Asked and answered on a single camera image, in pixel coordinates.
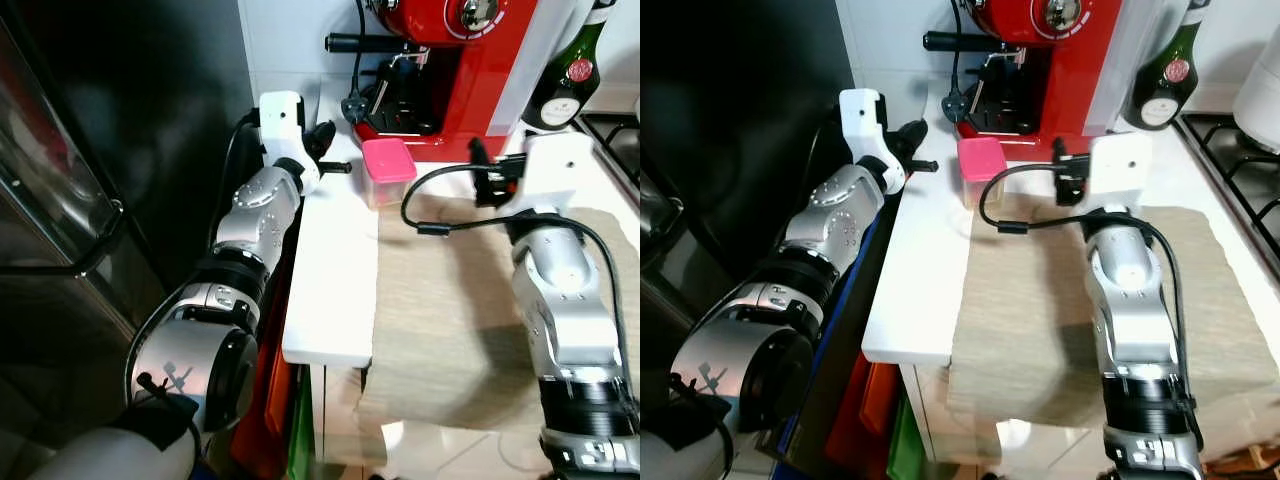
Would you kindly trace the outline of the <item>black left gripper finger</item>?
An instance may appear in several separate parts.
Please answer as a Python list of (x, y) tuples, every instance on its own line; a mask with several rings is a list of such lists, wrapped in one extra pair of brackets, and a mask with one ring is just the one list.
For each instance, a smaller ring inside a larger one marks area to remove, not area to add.
[[(337, 125), (333, 120), (317, 123), (311, 131), (306, 131), (305, 134), (315, 134), (319, 138), (326, 141), (326, 152), (332, 147), (333, 140), (337, 136)], [(320, 161), (320, 175), (324, 174), (349, 174), (352, 172), (352, 164), (346, 161)]]
[[(908, 122), (908, 123), (902, 124), (902, 127), (900, 129), (897, 129), (895, 132), (895, 134), (901, 134), (902, 137), (906, 137), (906, 138), (910, 138), (910, 140), (915, 140), (916, 141), (916, 151), (918, 151), (919, 147), (922, 146), (923, 141), (925, 140), (928, 132), (929, 132), (928, 122), (925, 122), (924, 119), (918, 119), (918, 120)], [(911, 170), (906, 172), (908, 175), (910, 175), (913, 173), (918, 173), (918, 172), (934, 173), (934, 172), (937, 172), (940, 169), (937, 161), (915, 160), (915, 159), (913, 159), (909, 163), (909, 166), (911, 168)]]

